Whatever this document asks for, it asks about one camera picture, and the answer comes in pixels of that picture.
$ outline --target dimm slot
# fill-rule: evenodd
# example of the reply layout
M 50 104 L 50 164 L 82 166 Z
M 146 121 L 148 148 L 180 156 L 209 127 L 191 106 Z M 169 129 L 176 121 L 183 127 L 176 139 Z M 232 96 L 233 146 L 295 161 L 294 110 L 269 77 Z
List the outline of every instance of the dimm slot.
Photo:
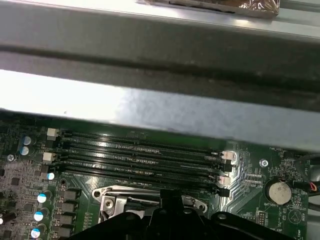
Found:
M 109 164 L 119 164 L 119 165 L 130 165 L 132 163 L 137 164 L 145 164 L 150 168 L 154 166 L 164 166 L 164 167 L 177 167 L 177 168 L 185 168 L 196 171 L 203 172 L 214 172 L 214 170 L 210 167 L 203 166 L 200 164 L 189 163 L 189 162 L 179 162 L 179 161 L 170 161 L 164 159 L 155 159 L 141 156 L 132 156 L 132 155 L 124 155 L 118 153 L 105 153 L 104 157 L 87 157 L 78 154 L 69 154 L 68 158 L 91 161 L 95 163 L 109 163 Z
M 195 148 L 195 147 L 173 145 L 173 144 L 167 144 L 167 143 L 137 139 L 137 138 L 130 138 L 130 137 L 106 136 L 103 134 L 96 134 L 96 133 L 66 132 L 64 135 L 67 137 L 72 136 L 72 137 L 91 138 L 91 139 L 96 139 L 101 141 L 116 141 L 116 142 L 123 142 L 123 143 L 139 144 L 139 145 L 149 146 L 149 147 L 156 147 L 156 148 L 160 147 L 160 148 L 166 148 L 166 149 L 203 153 L 203 154 L 210 154 L 212 152 L 212 150 L 209 148 Z
M 181 172 L 180 173 L 171 172 L 171 171 L 168 171 L 168 168 L 163 169 L 162 171 L 155 170 L 155 169 L 146 169 L 146 168 L 143 168 L 143 166 L 141 166 L 140 164 L 132 165 L 132 166 L 119 166 L 119 165 L 106 164 L 106 163 L 96 164 L 92 162 L 85 162 L 85 161 L 75 160 L 75 159 L 65 160 L 64 163 L 70 164 L 70 165 L 78 164 L 86 168 L 99 169 L 99 170 L 115 172 L 115 173 L 141 175 L 141 176 L 156 178 L 156 179 L 172 179 L 172 180 L 174 179 L 179 181 L 184 181 L 185 179 L 187 179 L 189 182 L 197 182 L 197 183 L 205 183 L 205 184 L 214 183 L 208 177 L 209 174 L 205 176 L 197 176 L 197 175 L 191 175 L 191 174 L 181 174 Z
M 71 153 L 81 153 L 81 155 L 85 156 L 91 156 L 91 157 L 99 157 L 99 154 L 104 153 L 118 153 L 118 154 L 128 154 L 128 155 L 135 155 L 140 157 L 151 157 L 154 159 L 164 159 L 164 160 L 170 160 L 170 161 L 179 161 L 182 163 L 195 163 L 205 166 L 211 166 L 215 162 L 213 160 L 208 159 L 194 159 L 194 158 L 187 158 L 187 157 L 178 157 L 178 156 L 169 156 L 169 155 L 159 155 L 159 154 L 153 154 L 153 153 L 147 153 L 147 152 L 135 152 L 130 150 L 122 150 L 122 149 L 116 149 L 116 148 L 107 148 L 107 147 L 94 147 L 90 145 L 85 144 L 78 144 L 78 143 L 71 143 L 68 148 L 63 148 L 66 150 L 70 150 Z M 88 155 L 86 154 L 87 150 L 92 150 L 97 152 L 97 155 Z
M 64 168 L 65 173 L 72 173 L 72 174 L 83 174 L 86 176 L 94 176 L 94 177 L 100 177 L 108 179 L 110 182 L 115 182 L 117 184 L 121 185 L 127 185 L 127 186 L 134 186 L 134 187 L 140 187 L 140 188 L 158 188 L 158 189 L 177 189 L 177 185 L 171 184 L 171 183 L 159 183 L 159 182 L 149 182 L 149 181 L 137 181 L 134 179 L 128 179 L 123 177 L 113 177 L 113 176 L 107 176 L 105 173 L 98 172 L 98 171 L 88 171 L 87 169 L 83 167 L 78 166 L 68 166 Z M 184 192 L 201 192 L 201 191 L 208 191 L 211 192 L 212 188 L 206 188 L 206 187 L 195 187 L 191 188 L 190 186 L 180 186 L 181 190 Z
M 176 149 L 168 149 L 162 147 L 150 147 L 144 146 L 141 144 L 129 144 L 123 143 L 118 141 L 96 141 L 85 137 L 63 137 L 61 139 L 62 142 L 68 143 L 76 143 L 76 144 L 85 144 L 85 145 L 92 145 L 97 147 L 104 147 L 104 148 L 116 148 L 116 149 L 124 149 L 124 150 L 131 150 L 136 152 L 146 152 L 146 153 L 153 153 L 153 154 L 167 154 L 167 155 L 186 155 L 192 156 L 194 158 L 204 157 L 207 154 L 201 152 L 190 152 L 190 151 L 182 151 Z
M 165 172 L 170 172 L 170 173 L 178 173 L 178 174 L 185 174 L 185 175 L 191 175 L 191 176 L 199 176 L 199 177 L 207 177 L 208 175 L 218 175 L 218 172 L 214 172 L 212 169 L 199 169 L 199 168 L 190 168 L 187 166 L 172 166 L 172 165 L 150 165 L 150 164 L 145 164 L 141 162 L 124 162 L 121 161 L 119 162 L 118 160 L 109 160 L 109 159 L 98 159 L 98 158 L 91 158 L 91 157 L 83 157 L 83 156 L 78 156 L 78 155 L 70 155 L 68 157 L 64 157 L 61 159 L 61 162 L 65 162 L 66 160 L 72 161 L 72 160 L 77 160 L 77 161 L 84 161 L 84 162 L 89 162 L 93 164 L 111 164 L 111 165 L 117 165 L 117 166 L 136 166 L 139 168 L 143 168 L 146 170 L 155 170 L 155 171 L 165 171 Z
M 199 188 L 199 189 L 211 189 L 215 185 L 212 183 L 201 183 L 201 182 L 192 182 L 192 181 L 181 181 L 181 180 L 176 180 L 176 179 L 166 179 L 166 178 L 152 178 L 152 177 L 146 177 L 142 175 L 133 175 L 133 174 L 128 174 L 128 173 L 118 173 L 118 172 L 108 172 L 104 170 L 99 170 L 99 169 L 92 169 L 92 168 L 85 168 L 81 166 L 76 166 L 72 164 L 64 164 L 62 166 L 63 171 L 67 170 L 74 170 L 78 172 L 82 172 L 84 174 L 97 174 L 100 176 L 104 177 L 114 177 L 114 178 L 122 178 L 122 179 L 129 179 L 133 181 L 138 181 L 138 182 L 146 182 L 146 183 L 156 183 L 156 184 L 171 184 L 171 185 L 176 185 L 177 187 L 179 186 L 180 188 L 185 188 L 185 189 L 190 189 L 190 188 Z

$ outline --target mounting hole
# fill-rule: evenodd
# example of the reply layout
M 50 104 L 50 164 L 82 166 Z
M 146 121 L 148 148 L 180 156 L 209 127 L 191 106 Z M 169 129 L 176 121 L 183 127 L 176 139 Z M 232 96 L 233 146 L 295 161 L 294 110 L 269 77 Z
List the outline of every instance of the mounting hole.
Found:
M 93 196 L 95 196 L 96 198 L 100 197 L 100 192 L 99 191 L 95 191 L 93 193 Z
M 224 214 L 219 214 L 218 219 L 225 220 L 225 219 L 227 219 L 227 216 Z

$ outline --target red wire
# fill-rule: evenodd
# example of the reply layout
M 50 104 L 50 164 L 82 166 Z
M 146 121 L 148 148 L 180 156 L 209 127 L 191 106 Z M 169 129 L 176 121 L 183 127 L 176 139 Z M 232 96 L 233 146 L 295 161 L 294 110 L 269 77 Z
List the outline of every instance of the red wire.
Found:
M 313 183 L 313 182 L 310 182 L 310 187 L 311 187 L 311 190 L 316 192 L 317 191 L 317 186 Z

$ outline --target screw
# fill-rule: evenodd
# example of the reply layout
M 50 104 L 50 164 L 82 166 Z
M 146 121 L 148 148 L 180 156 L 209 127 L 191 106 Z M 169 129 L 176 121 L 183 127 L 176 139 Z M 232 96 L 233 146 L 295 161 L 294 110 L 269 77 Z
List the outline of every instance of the screw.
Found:
M 111 209 L 114 206 L 114 201 L 112 201 L 110 198 L 104 201 L 104 204 L 106 205 L 107 209 Z
M 266 159 L 261 159 L 259 163 L 262 168 L 265 168 L 269 165 L 269 162 Z
M 227 219 L 227 216 L 224 214 L 219 214 L 218 219 L 225 220 L 225 219 Z
M 9 155 L 6 157 L 6 159 L 7 159 L 9 162 L 12 162 L 12 161 L 15 160 L 15 156 L 12 155 L 12 154 L 9 154 Z

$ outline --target metal frame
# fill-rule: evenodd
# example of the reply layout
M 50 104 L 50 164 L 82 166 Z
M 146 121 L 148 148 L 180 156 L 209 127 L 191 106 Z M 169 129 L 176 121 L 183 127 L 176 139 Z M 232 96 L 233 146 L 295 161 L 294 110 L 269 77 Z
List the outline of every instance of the metal frame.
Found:
M 0 30 L 28 73 L 0 72 L 3 109 L 320 151 L 315 35 L 15 2 Z

